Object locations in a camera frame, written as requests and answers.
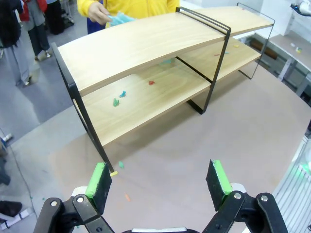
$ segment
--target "black metal frame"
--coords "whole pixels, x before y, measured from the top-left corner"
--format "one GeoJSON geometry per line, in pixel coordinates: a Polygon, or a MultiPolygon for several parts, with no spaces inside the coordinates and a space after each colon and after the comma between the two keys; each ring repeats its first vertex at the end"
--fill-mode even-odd
{"type": "Polygon", "coordinates": [[[112,167],[112,165],[111,165],[111,163],[107,157],[107,154],[104,151],[104,148],[102,147],[101,142],[100,142],[100,140],[99,140],[99,138],[95,132],[95,129],[93,127],[91,119],[88,116],[86,107],[84,106],[82,97],[81,97],[80,92],[78,90],[78,87],[77,87],[75,81],[73,80],[73,77],[71,76],[71,74],[70,74],[70,72],[69,72],[58,48],[57,48],[57,45],[55,43],[52,43],[52,49],[53,49],[54,55],[56,57],[57,65],[58,65],[58,68],[59,68],[60,73],[62,75],[62,78],[64,80],[65,86],[66,86],[67,91],[68,91],[70,98],[72,100],[72,103],[75,106],[75,104],[73,102],[73,100],[75,100],[78,107],[79,107],[80,111],[78,111],[78,109],[75,106],[76,111],[79,115],[79,118],[80,118],[87,134],[89,135],[90,139],[92,140],[96,150],[98,151],[99,155],[101,156],[101,158],[104,160],[105,163],[109,164],[109,170],[111,172],[113,172],[114,169],[113,169],[113,167],[112,167]]]}
{"type": "Polygon", "coordinates": [[[272,24],[272,26],[271,26],[271,30],[270,30],[269,36],[268,36],[268,38],[266,39],[266,42],[264,43],[264,46],[263,46],[263,48],[262,48],[262,50],[261,50],[261,55],[260,55],[260,58],[259,58],[259,60],[258,60],[258,62],[257,62],[256,68],[255,68],[255,70],[254,70],[254,73],[253,73],[252,77],[249,77],[247,74],[245,74],[243,71],[241,71],[241,70],[239,69],[239,72],[240,72],[241,74],[243,74],[245,77],[247,77],[247,78],[249,78],[249,79],[251,80],[251,79],[254,77],[254,75],[255,75],[255,72],[256,72],[256,70],[257,70],[257,68],[258,68],[258,66],[259,66],[259,64],[260,64],[260,62],[261,62],[261,59],[262,59],[262,56],[264,55],[264,52],[266,51],[266,48],[267,48],[267,45],[268,45],[268,42],[269,42],[269,39],[270,39],[272,30],[273,30],[273,27],[274,27],[274,24],[276,23],[276,21],[275,21],[273,18],[271,18],[271,17],[269,17],[269,16],[267,16],[267,15],[261,13],[261,12],[258,11],[258,10],[255,10],[254,8],[249,7],[249,6],[247,6],[247,5],[243,4],[243,3],[238,2],[238,3],[237,3],[237,6],[239,6],[239,5],[241,5],[241,6],[243,6],[243,7],[247,7],[248,9],[251,9],[251,10],[253,10],[253,11],[255,11],[255,12],[257,12],[257,13],[259,13],[259,14],[261,14],[261,15],[263,15],[263,16],[265,16],[265,17],[267,17],[267,18],[269,18],[269,19],[271,19],[271,20],[273,21],[273,24],[272,24]]]}
{"type": "Polygon", "coordinates": [[[221,65],[222,65],[222,62],[223,62],[223,59],[224,59],[224,55],[225,55],[225,50],[227,48],[227,45],[228,45],[228,41],[229,41],[229,38],[230,38],[230,34],[231,34],[231,28],[221,22],[218,22],[217,20],[214,20],[210,17],[207,17],[201,13],[198,13],[196,11],[193,11],[193,10],[190,10],[190,9],[187,9],[185,7],[177,7],[176,8],[176,12],[179,12],[183,15],[186,15],[194,20],[197,20],[199,21],[200,23],[203,23],[217,31],[219,31],[220,33],[224,34],[225,35],[225,41],[224,41],[224,45],[223,45],[223,48],[222,48],[222,51],[220,53],[220,58],[219,58],[219,61],[218,61],[218,64],[217,64],[217,67],[216,67],[216,70],[215,70],[215,74],[214,74],[214,77],[213,79],[211,80],[209,77],[205,76],[204,74],[202,74],[200,71],[198,71],[197,69],[195,69],[193,66],[191,66],[190,64],[188,64],[187,62],[185,62],[184,60],[182,60],[180,57],[176,57],[179,61],[181,61],[182,63],[184,63],[186,66],[188,66],[189,68],[191,68],[194,72],[196,72],[197,74],[199,74],[200,76],[202,76],[204,79],[206,79],[208,82],[211,83],[211,86],[210,86],[210,89],[209,89],[209,92],[208,92],[208,95],[207,95],[207,99],[205,101],[205,104],[204,104],[204,107],[203,109],[197,105],[193,100],[188,100],[187,103],[192,107],[194,108],[199,114],[203,114],[205,113],[206,109],[207,109],[207,106],[208,106],[208,103],[210,101],[210,98],[212,96],[212,93],[213,93],[213,90],[214,90],[214,87],[215,87],[215,84],[216,84],[216,81],[217,81],[217,78],[218,78],[218,74],[219,74],[219,71],[220,71],[220,68],[221,68],[221,65]],[[180,10],[183,10],[185,12],[188,12],[192,15],[194,15],[195,17],[189,15],[189,14],[185,14],[183,12],[180,12],[180,10]]]}

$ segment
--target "wooden shelf board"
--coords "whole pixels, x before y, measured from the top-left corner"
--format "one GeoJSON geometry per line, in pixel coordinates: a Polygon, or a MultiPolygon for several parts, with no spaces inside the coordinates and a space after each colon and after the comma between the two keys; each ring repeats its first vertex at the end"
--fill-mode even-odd
{"type": "MultiPolygon", "coordinates": [[[[219,56],[215,56],[215,54],[221,53],[223,45],[223,42],[218,42],[187,52],[179,57],[212,80],[219,61],[219,56]]],[[[224,56],[217,80],[226,77],[260,57],[260,53],[234,38],[229,39],[226,52],[229,52],[229,54],[224,56]]]]}
{"type": "Polygon", "coordinates": [[[84,96],[83,102],[104,146],[208,89],[210,83],[174,59],[132,74],[84,96]],[[125,98],[119,95],[126,91],[125,98]],[[117,98],[120,104],[113,106],[117,98]]]}
{"type": "Polygon", "coordinates": [[[235,36],[272,26],[272,22],[239,6],[209,7],[195,10],[231,27],[235,36]]]}
{"type": "MultiPolygon", "coordinates": [[[[234,34],[268,26],[239,7],[200,9],[234,34]]],[[[84,36],[59,51],[82,96],[185,52],[223,41],[220,32],[180,13],[140,19],[84,36]]]]}

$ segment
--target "cable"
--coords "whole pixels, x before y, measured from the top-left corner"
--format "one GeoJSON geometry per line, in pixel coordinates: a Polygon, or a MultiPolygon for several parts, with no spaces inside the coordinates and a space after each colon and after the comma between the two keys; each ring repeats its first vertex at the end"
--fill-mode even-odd
{"type": "Polygon", "coordinates": [[[26,188],[27,188],[27,191],[28,191],[28,194],[29,194],[29,199],[30,199],[31,205],[32,205],[33,210],[34,210],[35,218],[36,218],[36,220],[38,220],[38,215],[37,215],[37,213],[35,212],[35,206],[34,206],[34,203],[33,203],[33,199],[32,199],[32,197],[31,197],[30,188],[29,188],[29,186],[28,186],[28,184],[27,184],[27,182],[26,182],[25,177],[23,176],[23,174],[22,174],[22,172],[21,172],[21,170],[20,170],[19,164],[18,164],[18,162],[17,162],[16,156],[15,156],[15,153],[14,153],[12,147],[11,147],[11,146],[9,146],[9,147],[10,147],[11,152],[12,152],[12,154],[13,154],[13,158],[14,158],[15,163],[16,163],[16,166],[17,166],[17,168],[18,168],[18,170],[19,170],[20,176],[22,177],[22,179],[24,180],[24,183],[25,183],[25,185],[26,185],[26,188]]]}

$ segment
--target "green small object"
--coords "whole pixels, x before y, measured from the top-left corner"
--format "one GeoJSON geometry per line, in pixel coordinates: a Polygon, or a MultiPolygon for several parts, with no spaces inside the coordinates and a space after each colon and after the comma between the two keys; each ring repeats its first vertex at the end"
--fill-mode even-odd
{"type": "Polygon", "coordinates": [[[117,100],[116,98],[113,99],[113,106],[117,107],[119,105],[119,100],[117,100]]]}
{"type": "Polygon", "coordinates": [[[124,164],[121,161],[119,161],[119,167],[122,169],[124,168],[124,164]]]}

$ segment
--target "red jacket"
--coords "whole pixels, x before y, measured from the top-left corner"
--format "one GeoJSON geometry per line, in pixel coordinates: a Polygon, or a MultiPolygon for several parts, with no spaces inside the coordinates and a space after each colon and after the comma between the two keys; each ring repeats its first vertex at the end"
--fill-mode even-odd
{"type": "MultiPolygon", "coordinates": [[[[27,6],[27,2],[29,0],[23,0],[24,2],[24,12],[22,14],[19,14],[19,18],[21,21],[29,21],[29,10],[27,6]]],[[[42,12],[45,12],[47,9],[47,1],[46,0],[32,0],[32,1],[37,1],[38,6],[42,12]]]]}

